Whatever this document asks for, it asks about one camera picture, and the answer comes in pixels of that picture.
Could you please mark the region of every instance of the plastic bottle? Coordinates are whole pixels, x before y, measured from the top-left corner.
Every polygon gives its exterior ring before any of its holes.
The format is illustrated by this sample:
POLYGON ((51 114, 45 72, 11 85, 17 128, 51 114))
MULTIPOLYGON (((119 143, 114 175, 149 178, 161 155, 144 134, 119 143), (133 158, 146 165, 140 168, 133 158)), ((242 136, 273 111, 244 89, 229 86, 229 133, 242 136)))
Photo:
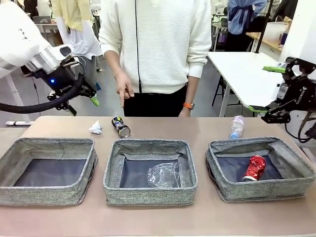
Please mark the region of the plastic bottle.
POLYGON ((243 116, 235 116, 231 126, 231 139, 238 139, 241 137, 243 132, 243 125, 243 116))

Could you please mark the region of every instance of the white sweater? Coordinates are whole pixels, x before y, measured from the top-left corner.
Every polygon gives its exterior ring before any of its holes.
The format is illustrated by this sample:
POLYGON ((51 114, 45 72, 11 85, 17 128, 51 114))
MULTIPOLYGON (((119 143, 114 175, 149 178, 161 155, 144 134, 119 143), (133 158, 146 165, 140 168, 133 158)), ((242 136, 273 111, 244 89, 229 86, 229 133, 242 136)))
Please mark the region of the white sweater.
MULTIPOLYGON (((187 76, 200 78, 211 47, 210 0, 136 0, 143 93, 170 94, 187 76)), ((139 92, 134 0, 103 0, 99 41, 120 53, 121 68, 139 92)))

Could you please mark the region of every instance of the blue jacket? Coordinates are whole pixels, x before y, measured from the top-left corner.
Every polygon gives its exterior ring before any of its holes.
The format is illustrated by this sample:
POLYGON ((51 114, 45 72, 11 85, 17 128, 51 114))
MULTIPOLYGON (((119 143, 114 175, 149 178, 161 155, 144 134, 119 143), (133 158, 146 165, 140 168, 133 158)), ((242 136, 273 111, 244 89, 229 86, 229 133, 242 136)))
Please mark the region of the blue jacket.
POLYGON ((266 4, 267 0, 228 0, 228 31, 233 35, 241 34, 266 4))

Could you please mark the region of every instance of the clear plastic packaging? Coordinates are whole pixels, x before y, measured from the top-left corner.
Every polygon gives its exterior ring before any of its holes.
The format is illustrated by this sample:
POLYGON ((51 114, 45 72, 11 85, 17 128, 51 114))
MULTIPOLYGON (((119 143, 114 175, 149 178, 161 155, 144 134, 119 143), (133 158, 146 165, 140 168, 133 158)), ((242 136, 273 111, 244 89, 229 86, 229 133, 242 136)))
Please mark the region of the clear plastic packaging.
POLYGON ((231 139, 238 139, 242 136, 243 125, 244 125, 243 116, 242 115, 235 116, 232 121, 232 126, 231 126, 231 135, 230 135, 231 139))
POLYGON ((180 188, 179 162, 163 163, 149 168, 147 182, 152 188, 180 188))

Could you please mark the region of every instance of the black pole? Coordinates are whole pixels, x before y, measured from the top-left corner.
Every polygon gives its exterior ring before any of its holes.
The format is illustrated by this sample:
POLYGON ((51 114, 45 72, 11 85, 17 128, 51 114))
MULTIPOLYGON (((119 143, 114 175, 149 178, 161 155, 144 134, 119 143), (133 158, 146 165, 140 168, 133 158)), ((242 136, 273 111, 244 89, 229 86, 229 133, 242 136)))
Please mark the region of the black pole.
POLYGON ((267 12, 267 15, 266 15, 266 21, 265 21, 265 24, 263 25, 263 29, 262 29, 262 32, 261 32, 261 35, 260 35, 259 42, 258 42, 258 45, 257 45, 255 53, 259 53, 259 49, 260 49, 260 46, 261 46, 261 43, 262 43, 263 35, 265 34, 267 23, 269 22, 272 5, 273 5, 273 0, 270 0, 269 9, 268 9, 268 12, 267 12))

